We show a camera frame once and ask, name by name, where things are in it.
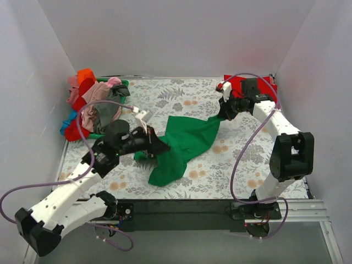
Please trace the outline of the green t shirt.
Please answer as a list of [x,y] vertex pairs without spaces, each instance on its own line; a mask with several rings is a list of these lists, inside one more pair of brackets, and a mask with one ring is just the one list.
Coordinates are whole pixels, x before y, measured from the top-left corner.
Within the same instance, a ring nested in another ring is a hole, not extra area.
[[164,187],[182,178],[187,163],[211,148],[222,121],[216,115],[208,120],[168,117],[165,134],[159,139],[171,150],[156,157],[157,166],[151,172],[148,183]]

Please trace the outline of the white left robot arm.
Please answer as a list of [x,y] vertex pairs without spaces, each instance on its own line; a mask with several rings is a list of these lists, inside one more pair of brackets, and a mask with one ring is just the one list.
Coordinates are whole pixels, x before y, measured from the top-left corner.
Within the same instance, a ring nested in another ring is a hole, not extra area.
[[121,156],[141,151],[147,157],[155,157],[170,149],[149,125],[140,124],[130,130],[128,122],[113,121],[104,136],[93,144],[93,152],[88,152],[67,177],[66,183],[60,182],[32,208],[16,212],[19,234],[42,257],[51,253],[65,235],[86,222],[100,217],[113,219],[117,214],[117,201],[106,191],[94,194],[77,206],[75,202],[115,168]]

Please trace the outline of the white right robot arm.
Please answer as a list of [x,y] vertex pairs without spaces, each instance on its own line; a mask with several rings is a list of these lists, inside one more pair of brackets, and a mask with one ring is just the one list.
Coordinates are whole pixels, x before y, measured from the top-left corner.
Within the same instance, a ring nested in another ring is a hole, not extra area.
[[293,126],[279,110],[278,100],[263,93],[258,78],[240,82],[235,95],[229,80],[220,82],[216,91],[222,94],[218,116],[233,120],[248,112],[266,128],[274,141],[269,158],[269,174],[249,199],[235,199],[230,206],[234,219],[280,219],[278,198],[294,182],[312,173],[314,136]]

